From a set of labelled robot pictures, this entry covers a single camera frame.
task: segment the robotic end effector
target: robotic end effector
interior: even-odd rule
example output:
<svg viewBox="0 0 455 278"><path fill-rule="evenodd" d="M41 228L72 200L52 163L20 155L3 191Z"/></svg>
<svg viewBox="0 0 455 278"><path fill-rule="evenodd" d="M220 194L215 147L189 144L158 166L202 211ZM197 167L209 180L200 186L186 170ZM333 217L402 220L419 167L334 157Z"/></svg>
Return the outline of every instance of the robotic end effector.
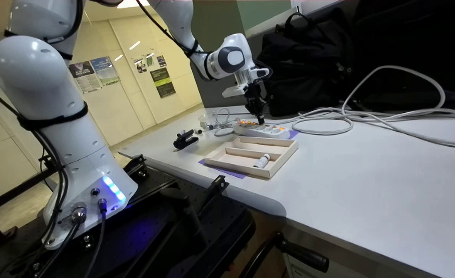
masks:
<svg viewBox="0 0 455 278"><path fill-rule="evenodd" d="M260 81L269 76L268 69L259 69L243 35L231 35L212 53L202 52L191 33L192 0L148 0L166 24L174 42L192 61L200 76L206 81L234 76L236 85L226 89L222 96L245 96L246 110L263 124L263 101Z"/></svg>

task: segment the wooden tray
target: wooden tray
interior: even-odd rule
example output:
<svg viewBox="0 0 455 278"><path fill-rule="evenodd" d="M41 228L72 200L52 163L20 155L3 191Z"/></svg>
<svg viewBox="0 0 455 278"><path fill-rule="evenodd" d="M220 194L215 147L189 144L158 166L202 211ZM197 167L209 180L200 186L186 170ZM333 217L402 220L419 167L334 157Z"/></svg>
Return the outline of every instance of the wooden tray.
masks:
<svg viewBox="0 0 455 278"><path fill-rule="evenodd" d="M296 150L297 143L294 141L237 136L211 152L203 164L269 180ZM263 155L269 155L268 164L263 169L256 169L254 164Z"/></svg>

